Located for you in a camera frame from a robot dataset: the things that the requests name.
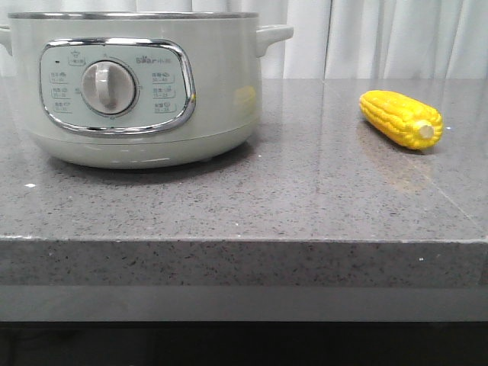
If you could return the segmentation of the yellow toy corn cob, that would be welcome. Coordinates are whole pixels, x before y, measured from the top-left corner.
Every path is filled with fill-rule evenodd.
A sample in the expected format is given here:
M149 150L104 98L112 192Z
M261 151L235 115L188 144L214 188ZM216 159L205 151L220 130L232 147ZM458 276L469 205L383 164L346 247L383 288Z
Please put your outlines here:
M359 107L374 128L407 149L428 149L442 137L441 113L398 92L367 91L359 98Z

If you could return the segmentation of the pale green electric pot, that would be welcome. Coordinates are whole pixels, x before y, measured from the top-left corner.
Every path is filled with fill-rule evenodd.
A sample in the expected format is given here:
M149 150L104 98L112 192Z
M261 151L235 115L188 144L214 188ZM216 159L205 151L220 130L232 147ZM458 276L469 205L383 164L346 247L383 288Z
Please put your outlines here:
M244 143L262 112L260 61L292 26L254 12L12 12L1 28L13 57L24 129L77 165L149 169L210 159ZM92 110L84 71L108 60L133 76L120 114Z

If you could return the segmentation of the beige pot control knob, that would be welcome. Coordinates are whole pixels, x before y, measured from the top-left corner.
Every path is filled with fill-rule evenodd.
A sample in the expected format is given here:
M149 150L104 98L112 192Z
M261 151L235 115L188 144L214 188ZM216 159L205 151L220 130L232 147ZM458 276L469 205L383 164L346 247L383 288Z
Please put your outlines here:
M103 60L91 64L84 71L81 93L85 103L97 113L120 114L132 105L136 85L124 66Z

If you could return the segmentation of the grey white curtain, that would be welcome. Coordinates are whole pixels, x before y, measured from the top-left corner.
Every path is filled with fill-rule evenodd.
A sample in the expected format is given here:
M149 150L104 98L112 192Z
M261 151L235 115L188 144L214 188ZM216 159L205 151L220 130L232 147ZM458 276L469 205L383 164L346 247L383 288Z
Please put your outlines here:
M268 49L267 79L485 79L485 1L3 1L17 11L246 11L294 36Z

